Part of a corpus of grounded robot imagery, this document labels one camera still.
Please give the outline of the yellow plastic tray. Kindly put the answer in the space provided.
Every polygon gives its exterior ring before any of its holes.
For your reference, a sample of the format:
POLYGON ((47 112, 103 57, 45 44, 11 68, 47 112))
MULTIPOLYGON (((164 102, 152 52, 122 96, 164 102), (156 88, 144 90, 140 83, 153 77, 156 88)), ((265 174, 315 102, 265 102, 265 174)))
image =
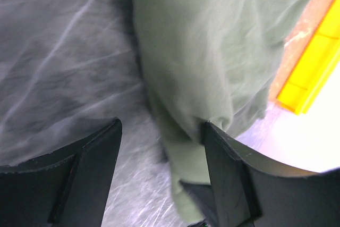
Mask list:
POLYGON ((339 62, 339 0, 333 0, 277 96, 290 112, 305 114, 339 62))

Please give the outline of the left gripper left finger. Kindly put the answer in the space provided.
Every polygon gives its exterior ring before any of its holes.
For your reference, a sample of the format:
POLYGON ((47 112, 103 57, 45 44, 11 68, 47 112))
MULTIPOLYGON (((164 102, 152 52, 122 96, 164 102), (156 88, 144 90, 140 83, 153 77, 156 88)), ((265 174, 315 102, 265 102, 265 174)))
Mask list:
POLYGON ((16 166, 1 167, 1 226, 101 226, 122 123, 16 166))

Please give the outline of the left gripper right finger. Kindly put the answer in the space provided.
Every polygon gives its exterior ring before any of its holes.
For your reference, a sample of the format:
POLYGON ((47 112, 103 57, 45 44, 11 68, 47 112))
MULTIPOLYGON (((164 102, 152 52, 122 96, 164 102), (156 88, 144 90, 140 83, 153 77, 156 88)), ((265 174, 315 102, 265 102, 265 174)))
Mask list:
POLYGON ((316 173, 269 158, 203 125, 219 226, 339 226, 339 170, 316 173))

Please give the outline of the green motorcycle tank top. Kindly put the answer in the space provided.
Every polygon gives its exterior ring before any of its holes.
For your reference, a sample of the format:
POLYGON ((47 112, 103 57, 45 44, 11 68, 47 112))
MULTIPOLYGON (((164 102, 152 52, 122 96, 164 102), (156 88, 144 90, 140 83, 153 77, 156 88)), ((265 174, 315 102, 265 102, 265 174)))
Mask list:
POLYGON ((235 138, 265 116, 286 37, 310 0, 133 0, 143 78, 188 224, 205 218, 182 182, 210 185, 201 125, 235 138))

